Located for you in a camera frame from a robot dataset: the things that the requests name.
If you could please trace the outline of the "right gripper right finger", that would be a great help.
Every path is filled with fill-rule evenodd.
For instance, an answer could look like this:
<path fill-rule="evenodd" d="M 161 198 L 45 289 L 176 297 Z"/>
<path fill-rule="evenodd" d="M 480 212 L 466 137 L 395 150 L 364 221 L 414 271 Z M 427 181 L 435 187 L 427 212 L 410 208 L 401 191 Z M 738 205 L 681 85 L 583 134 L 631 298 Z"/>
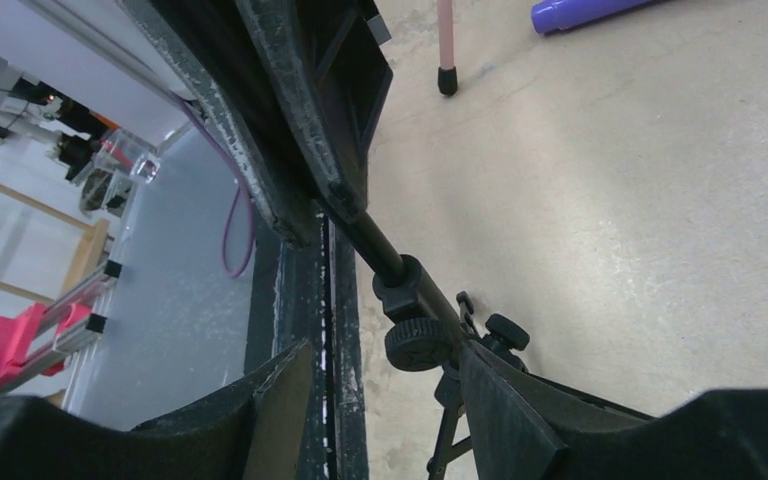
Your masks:
<path fill-rule="evenodd" d="M 461 349 L 482 479 L 768 479 L 768 390 L 712 390 L 667 415 L 630 418 Z"/>

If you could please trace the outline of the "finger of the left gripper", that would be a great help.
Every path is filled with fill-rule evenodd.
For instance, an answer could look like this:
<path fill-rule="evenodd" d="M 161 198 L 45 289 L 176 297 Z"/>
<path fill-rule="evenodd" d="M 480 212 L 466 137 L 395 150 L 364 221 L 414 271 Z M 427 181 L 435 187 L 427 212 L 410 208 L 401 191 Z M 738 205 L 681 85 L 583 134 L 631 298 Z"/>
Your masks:
<path fill-rule="evenodd" d="M 368 154 L 393 73 L 356 1 L 239 1 L 319 199 L 368 207 Z"/>
<path fill-rule="evenodd" d="M 123 9 L 193 94 L 245 178 L 267 226 L 289 245 L 317 236 L 304 162 L 234 1 L 125 1 Z"/>

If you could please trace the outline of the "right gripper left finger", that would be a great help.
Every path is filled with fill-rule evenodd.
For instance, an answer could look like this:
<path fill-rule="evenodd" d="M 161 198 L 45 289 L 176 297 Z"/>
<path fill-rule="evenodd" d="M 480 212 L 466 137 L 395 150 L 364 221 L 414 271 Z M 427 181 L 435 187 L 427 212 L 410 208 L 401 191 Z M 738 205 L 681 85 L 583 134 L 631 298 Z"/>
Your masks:
<path fill-rule="evenodd" d="M 0 479 L 293 479 L 312 348 L 296 342 L 256 371 L 131 431 L 38 397 L 0 397 Z"/>

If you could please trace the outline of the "black tripod mic stand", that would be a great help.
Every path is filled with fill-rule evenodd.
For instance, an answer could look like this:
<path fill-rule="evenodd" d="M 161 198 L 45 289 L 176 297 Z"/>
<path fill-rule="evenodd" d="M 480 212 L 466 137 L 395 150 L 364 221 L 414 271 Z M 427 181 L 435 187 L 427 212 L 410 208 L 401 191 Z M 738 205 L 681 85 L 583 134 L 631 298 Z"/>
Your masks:
<path fill-rule="evenodd" d="M 393 324 L 385 336 L 389 363 L 405 372 L 442 370 L 430 478 L 444 478 L 449 464 L 470 453 L 481 479 L 565 479 L 582 441 L 603 445 L 607 434 L 652 421 L 531 374 L 519 356 L 530 342 L 523 328 L 493 314 L 479 334 L 467 293 L 451 304 L 422 263 L 398 253 L 369 214 L 347 220 L 330 201 L 319 203 L 374 273 L 374 294 Z"/>

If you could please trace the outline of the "purple toy microphone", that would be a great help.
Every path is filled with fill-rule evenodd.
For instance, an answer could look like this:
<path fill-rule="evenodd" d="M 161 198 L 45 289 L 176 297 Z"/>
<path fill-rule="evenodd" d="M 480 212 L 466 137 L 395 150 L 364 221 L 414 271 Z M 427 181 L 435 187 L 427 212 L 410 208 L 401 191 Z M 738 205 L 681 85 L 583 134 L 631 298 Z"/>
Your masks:
<path fill-rule="evenodd" d="M 544 35 L 576 28 L 650 3 L 651 0 L 547 0 L 531 8 L 531 21 L 535 32 Z"/>

